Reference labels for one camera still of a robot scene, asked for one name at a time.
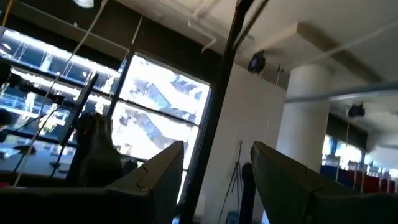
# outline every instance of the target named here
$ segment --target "security camera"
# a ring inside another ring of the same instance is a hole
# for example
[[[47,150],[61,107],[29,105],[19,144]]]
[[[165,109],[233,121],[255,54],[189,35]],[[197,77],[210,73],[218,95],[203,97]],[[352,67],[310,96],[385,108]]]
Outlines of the security camera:
[[[261,73],[261,71],[266,66],[266,58],[264,57],[264,51],[259,51],[253,55],[249,65],[248,71],[251,73]]]
[[[365,108],[363,106],[363,103],[360,103],[360,104],[353,103],[351,105],[351,107],[349,108],[347,115],[350,118],[364,117],[365,116]]]

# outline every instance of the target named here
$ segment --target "tripod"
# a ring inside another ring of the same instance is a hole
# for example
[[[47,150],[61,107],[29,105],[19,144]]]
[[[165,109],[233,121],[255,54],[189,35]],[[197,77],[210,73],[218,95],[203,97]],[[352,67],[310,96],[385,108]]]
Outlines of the tripod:
[[[238,144],[239,144],[238,160],[235,162],[234,172],[232,173],[231,181],[229,182],[228,190],[226,191],[226,195],[224,198],[223,208],[221,209],[221,213],[220,213],[220,216],[218,217],[217,223],[220,223],[221,216],[223,215],[225,202],[226,202],[226,199],[228,198],[229,190],[231,190],[231,193],[234,192],[235,183],[236,183],[236,198],[238,200],[238,212],[241,210],[240,209],[241,203],[239,201],[239,187],[243,190],[242,171],[241,171],[241,163],[240,163],[241,151],[242,151],[242,140],[240,140]]]

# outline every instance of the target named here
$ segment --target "ceiling beam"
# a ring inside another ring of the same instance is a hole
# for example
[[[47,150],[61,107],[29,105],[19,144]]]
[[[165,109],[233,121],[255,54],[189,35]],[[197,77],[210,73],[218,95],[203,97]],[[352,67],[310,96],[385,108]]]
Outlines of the ceiling beam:
[[[297,26],[297,32],[326,54],[341,46],[340,43],[335,42],[316,27],[307,23],[300,22]],[[348,50],[342,49],[330,54],[329,57],[368,83],[382,82],[382,78],[371,67],[360,61]]]

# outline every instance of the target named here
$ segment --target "pillar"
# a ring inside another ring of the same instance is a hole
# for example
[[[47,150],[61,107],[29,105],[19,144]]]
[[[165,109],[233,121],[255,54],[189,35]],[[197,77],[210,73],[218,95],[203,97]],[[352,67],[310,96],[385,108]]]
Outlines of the pillar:
[[[301,65],[290,73],[287,97],[326,92],[332,72],[321,65]],[[319,172],[330,103],[316,101],[285,104],[277,150]]]

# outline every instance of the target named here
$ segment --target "window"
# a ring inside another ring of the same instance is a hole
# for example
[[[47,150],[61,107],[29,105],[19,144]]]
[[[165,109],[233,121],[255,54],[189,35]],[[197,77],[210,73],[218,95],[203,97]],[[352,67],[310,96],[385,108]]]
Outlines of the window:
[[[184,142],[182,187],[189,169],[195,148],[203,112],[210,91],[209,84],[189,75],[155,62],[143,55],[133,56],[126,67],[124,83],[119,83],[121,72],[75,55],[67,64],[70,52],[35,40],[16,31],[6,29],[0,45],[0,56],[12,62],[12,73],[30,81],[35,87],[47,91],[53,78],[61,75],[54,83],[51,93],[62,95],[66,100],[76,100],[89,78],[98,74],[95,89],[91,92],[83,112],[96,111],[111,114],[113,119],[112,139],[114,146],[125,155],[148,160],[164,150],[176,140]],[[115,95],[121,85],[121,93]],[[47,100],[40,111],[44,98],[34,93],[24,93],[18,88],[3,85],[0,89],[0,108],[5,108],[16,117],[16,123],[9,129],[17,130],[16,135],[34,134],[41,127],[41,116],[53,115],[40,133],[35,147],[48,152],[48,158],[57,159],[61,147],[56,142],[62,126],[69,115],[68,109]],[[109,108],[111,101],[117,101],[115,108]],[[76,144],[70,138],[69,145]],[[8,144],[28,144],[29,139],[18,136],[7,137]],[[75,149],[66,147],[61,161],[68,164],[73,159]]]
[[[3,142],[2,147],[7,145],[14,147],[16,144],[28,145],[30,144],[30,139],[8,135],[6,140]],[[35,141],[33,145],[36,153],[34,156],[29,157],[24,172],[28,174],[50,176],[53,171],[53,167],[50,166],[50,163],[57,161],[62,147],[58,144],[44,141]],[[66,177],[66,173],[59,171],[69,169],[74,153],[74,147],[65,147],[60,160],[61,166],[58,172],[54,173],[55,177]],[[21,154],[11,156],[0,163],[0,168],[2,170],[14,170],[17,168],[17,171],[19,171],[22,168],[19,164],[19,159],[21,157]]]
[[[74,55],[67,65],[70,52],[9,29],[4,32],[0,55],[53,76],[62,75],[66,67],[62,78],[81,85],[86,84],[89,77],[96,73],[98,79],[95,89],[111,95],[119,83],[120,73],[116,70],[78,55]]]
[[[51,85],[52,81],[39,77],[33,73],[20,72],[17,68],[13,68],[12,73],[20,75],[23,79],[30,81],[35,87],[47,91]],[[69,87],[62,84],[54,84],[51,91],[53,94],[62,95],[65,100],[74,101],[80,94],[80,89],[77,87]],[[5,108],[11,112],[16,122],[11,129],[18,129],[22,132],[34,134],[41,127],[41,123],[47,119],[46,116],[34,121],[39,116],[40,109],[43,103],[43,96],[36,95],[35,93],[25,93],[18,89],[18,87],[10,88],[8,85],[3,85],[0,88],[0,108]],[[83,112],[96,111],[101,114],[105,114],[108,110],[110,101],[103,96],[91,94],[86,102]],[[40,135],[46,136],[48,138],[57,139],[60,132],[62,131],[62,126],[65,124],[65,120],[69,115],[69,110],[67,109],[57,109],[58,105],[47,101],[43,107],[41,114],[48,115],[53,110],[56,110],[51,118],[47,121],[46,125],[43,127]]]
[[[372,161],[373,161],[372,157],[369,154],[366,154],[365,155],[364,164],[365,165],[370,165],[370,164],[372,164]]]
[[[358,163],[361,162],[362,152],[357,147],[338,141],[336,156],[341,157],[340,166],[343,169],[347,169],[349,161]]]
[[[185,145],[184,169],[188,169],[198,127],[174,121],[126,103],[117,103],[113,120],[113,144],[123,154],[150,159],[176,140]]]
[[[398,178],[398,169],[390,169],[390,176],[392,179]]]
[[[209,86],[143,57],[132,58],[120,97],[199,124]]]
[[[325,140],[323,142],[323,148],[322,148],[322,165],[325,165],[325,159],[326,156],[330,154],[331,152],[331,142],[332,139],[330,136],[325,136]]]

